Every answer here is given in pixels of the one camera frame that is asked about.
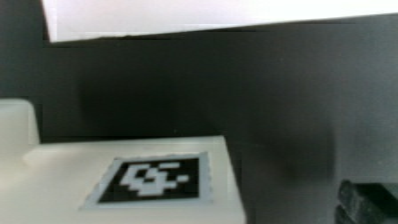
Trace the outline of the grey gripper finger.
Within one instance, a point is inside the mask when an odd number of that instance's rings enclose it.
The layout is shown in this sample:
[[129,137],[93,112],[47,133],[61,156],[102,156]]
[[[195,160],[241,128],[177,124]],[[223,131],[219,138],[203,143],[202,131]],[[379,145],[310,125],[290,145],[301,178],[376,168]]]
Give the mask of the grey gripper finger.
[[398,224],[398,183],[346,180],[338,200],[335,224]]

